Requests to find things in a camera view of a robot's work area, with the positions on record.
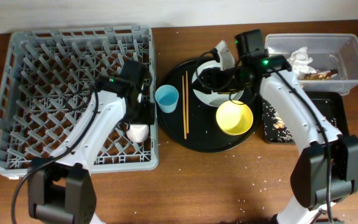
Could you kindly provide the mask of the gold foil wrapper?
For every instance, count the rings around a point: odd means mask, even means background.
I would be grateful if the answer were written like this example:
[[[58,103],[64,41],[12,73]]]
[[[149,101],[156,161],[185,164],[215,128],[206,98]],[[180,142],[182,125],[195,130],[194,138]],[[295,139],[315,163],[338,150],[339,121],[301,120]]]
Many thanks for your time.
[[[307,73],[304,75],[303,80],[327,80],[336,77],[338,73],[339,72],[336,69],[319,71],[316,73]]]

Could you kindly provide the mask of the light blue plastic cup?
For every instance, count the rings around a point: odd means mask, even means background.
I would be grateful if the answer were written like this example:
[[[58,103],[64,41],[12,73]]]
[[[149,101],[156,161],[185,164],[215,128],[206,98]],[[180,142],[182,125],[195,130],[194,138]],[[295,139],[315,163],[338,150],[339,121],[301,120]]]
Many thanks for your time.
[[[155,100],[164,113],[172,113],[177,107],[178,90],[172,85],[162,85],[155,92]]]

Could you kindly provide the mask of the yellow plastic bowl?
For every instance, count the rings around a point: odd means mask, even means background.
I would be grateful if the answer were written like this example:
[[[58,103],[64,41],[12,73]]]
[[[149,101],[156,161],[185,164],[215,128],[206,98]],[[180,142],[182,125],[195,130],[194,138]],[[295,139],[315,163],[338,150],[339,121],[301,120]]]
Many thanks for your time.
[[[240,101],[226,101],[216,111],[216,122],[225,134],[238,136],[251,129],[254,115],[252,110]]]

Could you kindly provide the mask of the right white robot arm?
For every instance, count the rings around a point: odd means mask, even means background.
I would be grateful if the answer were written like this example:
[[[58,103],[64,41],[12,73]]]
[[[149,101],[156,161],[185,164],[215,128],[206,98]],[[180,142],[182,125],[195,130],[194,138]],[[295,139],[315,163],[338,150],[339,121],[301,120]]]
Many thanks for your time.
[[[259,29],[235,36],[239,58],[225,41],[209,50],[218,68],[196,69],[196,84],[210,94],[250,88],[279,113],[300,152],[290,176],[293,197],[272,223],[314,223],[358,191],[358,138],[345,136],[317,109],[280,54],[269,54]]]

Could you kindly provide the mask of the food scraps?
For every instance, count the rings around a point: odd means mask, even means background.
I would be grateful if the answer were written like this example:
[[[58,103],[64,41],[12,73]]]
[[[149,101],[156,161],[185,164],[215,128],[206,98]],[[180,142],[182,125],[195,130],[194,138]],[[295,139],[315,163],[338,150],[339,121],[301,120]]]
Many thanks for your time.
[[[273,118],[273,127],[275,129],[283,129],[285,127],[285,123],[280,116],[275,116]]]

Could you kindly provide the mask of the pink plastic cup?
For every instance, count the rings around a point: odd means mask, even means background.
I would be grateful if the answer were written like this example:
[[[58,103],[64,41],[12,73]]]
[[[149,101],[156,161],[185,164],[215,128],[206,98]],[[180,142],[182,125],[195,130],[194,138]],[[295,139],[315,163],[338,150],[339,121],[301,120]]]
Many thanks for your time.
[[[149,136],[149,126],[147,124],[130,124],[126,135],[132,142],[144,142]]]

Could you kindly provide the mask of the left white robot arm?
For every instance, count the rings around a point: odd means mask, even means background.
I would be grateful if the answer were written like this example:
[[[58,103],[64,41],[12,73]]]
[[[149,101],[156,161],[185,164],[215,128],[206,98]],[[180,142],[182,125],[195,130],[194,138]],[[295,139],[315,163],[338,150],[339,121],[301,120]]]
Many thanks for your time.
[[[144,102],[149,75],[145,65],[128,60],[118,76],[99,76],[85,112],[48,158],[34,159],[18,188],[27,185],[29,216],[43,223],[101,223],[95,213],[91,171],[112,130],[126,123],[133,142],[146,140],[155,105]]]

